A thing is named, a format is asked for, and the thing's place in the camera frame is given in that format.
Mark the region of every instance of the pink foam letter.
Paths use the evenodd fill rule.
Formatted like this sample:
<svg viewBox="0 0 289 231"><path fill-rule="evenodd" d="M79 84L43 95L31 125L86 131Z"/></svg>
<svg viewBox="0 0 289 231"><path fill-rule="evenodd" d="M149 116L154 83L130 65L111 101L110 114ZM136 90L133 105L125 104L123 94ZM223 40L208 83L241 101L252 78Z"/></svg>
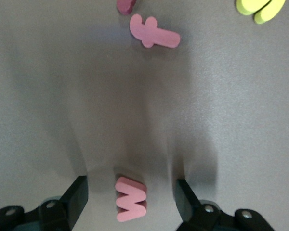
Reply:
<svg viewBox="0 0 289 231"><path fill-rule="evenodd" d="M128 15L132 12L136 0L117 0L117 9L123 15Z"/></svg>
<svg viewBox="0 0 289 231"><path fill-rule="evenodd" d="M146 48L154 44L176 48L181 37L178 33L158 28L158 22L154 17L148 17L145 24L139 14L134 14L130 21L130 30L135 38L142 41Z"/></svg>
<svg viewBox="0 0 289 231"><path fill-rule="evenodd" d="M116 183L120 192L117 206L120 208L117 220L125 222L146 214L146 186L131 179L120 177Z"/></svg>

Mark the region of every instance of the pink foam letter w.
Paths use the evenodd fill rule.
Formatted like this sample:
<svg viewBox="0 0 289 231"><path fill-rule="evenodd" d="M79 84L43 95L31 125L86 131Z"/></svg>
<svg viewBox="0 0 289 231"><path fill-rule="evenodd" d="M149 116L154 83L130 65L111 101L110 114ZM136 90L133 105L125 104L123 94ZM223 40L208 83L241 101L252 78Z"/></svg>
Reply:
<svg viewBox="0 0 289 231"><path fill-rule="evenodd" d="M117 220L125 222L146 214L146 186L131 179L120 177L116 183L120 193L117 206L120 208Z"/></svg>

